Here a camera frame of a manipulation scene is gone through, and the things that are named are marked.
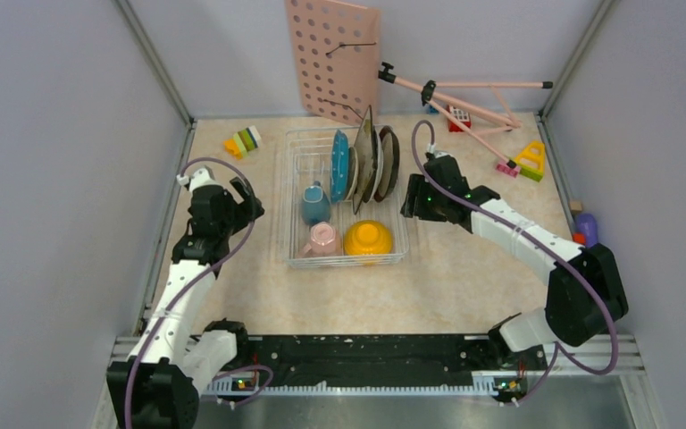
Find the white wire dish rack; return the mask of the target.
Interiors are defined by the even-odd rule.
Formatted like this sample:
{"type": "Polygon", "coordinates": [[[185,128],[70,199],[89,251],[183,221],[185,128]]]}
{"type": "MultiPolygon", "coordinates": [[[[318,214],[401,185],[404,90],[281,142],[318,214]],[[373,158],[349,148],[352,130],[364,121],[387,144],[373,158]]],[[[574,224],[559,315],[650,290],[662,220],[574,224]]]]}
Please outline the white wire dish rack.
{"type": "Polygon", "coordinates": [[[410,250],[406,219],[400,214],[406,188],[405,175],[400,173],[392,193],[381,202],[364,203],[358,213],[353,212],[351,201],[331,205],[331,225],[343,235],[358,221],[372,220],[383,223],[391,232],[393,249],[386,255],[372,256],[301,256],[302,247],[310,237],[310,227],[301,217],[304,190],[319,181],[330,195],[331,150],[335,128],[289,130],[285,136],[286,153],[281,170],[279,231],[282,233],[278,255],[296,269],[392,265],[405,259],[410,250]]]}

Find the dark red rimmed plate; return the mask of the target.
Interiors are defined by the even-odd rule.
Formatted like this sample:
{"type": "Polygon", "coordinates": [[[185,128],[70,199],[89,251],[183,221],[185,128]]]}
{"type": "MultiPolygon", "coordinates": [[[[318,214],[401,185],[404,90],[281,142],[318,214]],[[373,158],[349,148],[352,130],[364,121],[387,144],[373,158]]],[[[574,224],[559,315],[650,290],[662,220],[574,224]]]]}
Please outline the dark red rimmed plate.
{"type": "Polygon", "coordinates": [[[400,143],[394,130],[389,126],[383,126],[379,137],[383,163],[380,168],[381,178],[373,196],[378,203],[384,201],[394,191],[400,167],[400,143]]]}

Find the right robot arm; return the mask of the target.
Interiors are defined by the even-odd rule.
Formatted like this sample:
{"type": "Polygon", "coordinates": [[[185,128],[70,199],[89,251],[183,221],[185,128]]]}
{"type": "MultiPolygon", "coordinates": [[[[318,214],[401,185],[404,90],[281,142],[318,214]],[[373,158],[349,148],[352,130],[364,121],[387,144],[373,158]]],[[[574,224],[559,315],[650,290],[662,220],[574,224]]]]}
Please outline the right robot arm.
{"type": "Polygon", "coordinates": [[[429,156],[407,183],[401,214],[452,223],[524,263],[547,286],[544,307],[509,316],[489,332],[490,361],[511,368],[524,351],[553,342],[579,347],[624,317],[629,305],[613,252],[555,235],[486,186],[470,188],[453,156],[429,156]]]}

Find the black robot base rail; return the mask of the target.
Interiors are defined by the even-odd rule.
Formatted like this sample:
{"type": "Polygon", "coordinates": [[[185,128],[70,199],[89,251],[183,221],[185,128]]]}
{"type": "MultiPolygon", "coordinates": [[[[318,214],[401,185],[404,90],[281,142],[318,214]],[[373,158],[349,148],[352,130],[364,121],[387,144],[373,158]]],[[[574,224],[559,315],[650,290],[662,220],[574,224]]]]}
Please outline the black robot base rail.
{"type": "Polygon", "coordinates": [[[237,337],[238,354],[208,392],[242,400],[267,396],[490,396],[520,399],[528,374],[548,366],[541,346],[523,352],[501,349],[485,335],[264,335],[241,322],[213,321],[237,337]]]}

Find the blue rimmed bowl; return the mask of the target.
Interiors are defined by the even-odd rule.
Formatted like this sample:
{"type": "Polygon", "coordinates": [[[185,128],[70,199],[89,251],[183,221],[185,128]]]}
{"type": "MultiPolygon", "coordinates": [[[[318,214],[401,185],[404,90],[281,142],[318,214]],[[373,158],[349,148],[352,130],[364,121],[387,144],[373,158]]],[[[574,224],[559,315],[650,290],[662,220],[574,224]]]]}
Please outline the blue rimmed bowl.
{"type": "Polygon", "coordinates": [[[334,134],[330,152],[330,201],[337,204],[347,194],[349,144],[342,130],[334,134]]]}

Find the small cream saucer plate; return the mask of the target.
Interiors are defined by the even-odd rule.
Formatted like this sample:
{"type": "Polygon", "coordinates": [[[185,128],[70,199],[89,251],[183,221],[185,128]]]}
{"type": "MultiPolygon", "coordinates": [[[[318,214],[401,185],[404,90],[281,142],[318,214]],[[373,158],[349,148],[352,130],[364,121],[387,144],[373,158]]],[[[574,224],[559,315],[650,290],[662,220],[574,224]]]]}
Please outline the small cream saucer plate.
{"type": "Polygon", "coordinates": [[[358,154],[354,147],[348,149],[348,167],[347,167],[347,189],[345,201],[351,201],[355,192],[359,175],[359,160],[358,154]]]}

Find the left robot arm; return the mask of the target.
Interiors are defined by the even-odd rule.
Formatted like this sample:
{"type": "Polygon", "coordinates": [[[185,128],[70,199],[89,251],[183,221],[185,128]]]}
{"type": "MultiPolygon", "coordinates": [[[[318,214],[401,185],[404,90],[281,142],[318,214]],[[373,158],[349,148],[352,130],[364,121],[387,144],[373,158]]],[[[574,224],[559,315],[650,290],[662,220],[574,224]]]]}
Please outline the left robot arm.
{"type": "Polygon", "coordinates": [[[188,343],[207,292],[239,249],[230,239],[251,232],[264,208],[244,178],[231,179],[228,188],[211,176],[191,177],[185,185],[188,228],[172,250],[163,294],[137,344],[106,372],[121,428],[192,427],[200,397],[217,374],[250,359],[242,323],[219,322],[194,346],[188,343]]]}

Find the white plate red characters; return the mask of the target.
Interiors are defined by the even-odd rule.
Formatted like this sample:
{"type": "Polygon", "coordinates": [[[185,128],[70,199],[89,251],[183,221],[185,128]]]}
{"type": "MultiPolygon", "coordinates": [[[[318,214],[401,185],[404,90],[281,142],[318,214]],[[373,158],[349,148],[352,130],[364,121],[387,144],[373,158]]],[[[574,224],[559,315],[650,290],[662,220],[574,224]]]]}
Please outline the white plate red characters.
{"type": "Polygon", "coordinates": [[[368,203],[373,200],[374,195],[376,191],[379,188],[380,182],[381,182],[381,176],[383,172],[383,165],[384,165],[384,153],[383,153],[383,147],[382,147],[382,141],[379,136],[379,133],[377,131],[374,131],[372,133],[372,137],[374,139],[375,143],[375,149],[373,151],[373,157],[376,161],[375,163],[375,168],[373,170],[373,177],[372,177],[372,189],[369,190],[365,195],[366,199],[364,200],[365,203],[368,203]]]}

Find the square floral plate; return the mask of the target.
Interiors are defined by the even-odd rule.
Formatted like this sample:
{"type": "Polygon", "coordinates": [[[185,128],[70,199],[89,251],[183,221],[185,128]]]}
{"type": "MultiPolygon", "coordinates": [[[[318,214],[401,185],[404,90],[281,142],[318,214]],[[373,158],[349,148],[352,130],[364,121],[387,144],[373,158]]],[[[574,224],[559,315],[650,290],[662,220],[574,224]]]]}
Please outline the square floral plate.
{"type": "Polygon", "coordinates": [[[353,214],[357,215],[362,205],[369,200],[374,187],[378,167],[378,148],[375,136],[372,107],[369,105],[356,134],[354,149],[357,155],[358,176],[353,196],[353,214]]]}

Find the blue white mug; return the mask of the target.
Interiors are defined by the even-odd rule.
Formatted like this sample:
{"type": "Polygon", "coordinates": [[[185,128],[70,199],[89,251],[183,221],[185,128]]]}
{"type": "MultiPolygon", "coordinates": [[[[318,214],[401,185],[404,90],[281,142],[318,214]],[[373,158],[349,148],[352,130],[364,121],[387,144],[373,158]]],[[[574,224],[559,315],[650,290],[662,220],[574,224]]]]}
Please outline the blue white mug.
{"type": "Polygon", "coordinates": [[[308,226],[327,223],[331,218],[330,201],[319,181],[304,189],[300,207],[301,218],[308,226]]]}

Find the orange yellow bowl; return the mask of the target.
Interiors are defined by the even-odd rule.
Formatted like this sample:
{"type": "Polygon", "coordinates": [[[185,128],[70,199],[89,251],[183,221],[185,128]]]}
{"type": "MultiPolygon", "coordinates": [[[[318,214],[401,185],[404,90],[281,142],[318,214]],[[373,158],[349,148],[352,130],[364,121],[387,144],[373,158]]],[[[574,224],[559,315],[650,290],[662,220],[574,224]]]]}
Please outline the orange yellow bowl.
{"type": "Polygon", "coordinates": [[[390,229],[378,221],[354,223],[344,234],[343,249],[348,256],[384,255],[390,253],[393,247],[390,229]]]}

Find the white pink handled cup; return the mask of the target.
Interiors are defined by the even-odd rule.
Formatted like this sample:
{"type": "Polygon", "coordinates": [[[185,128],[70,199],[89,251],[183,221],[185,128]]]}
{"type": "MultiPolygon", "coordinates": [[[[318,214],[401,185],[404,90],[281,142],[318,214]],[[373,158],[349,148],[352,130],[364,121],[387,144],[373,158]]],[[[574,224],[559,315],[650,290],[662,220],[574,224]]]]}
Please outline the white pink handled cup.
{"type": "Polygon", "coordinates": [[[338,230],[330,223],[312,226],[308,241],[297,253],[298,257],[339,257],[344,255],[338,230]]]}

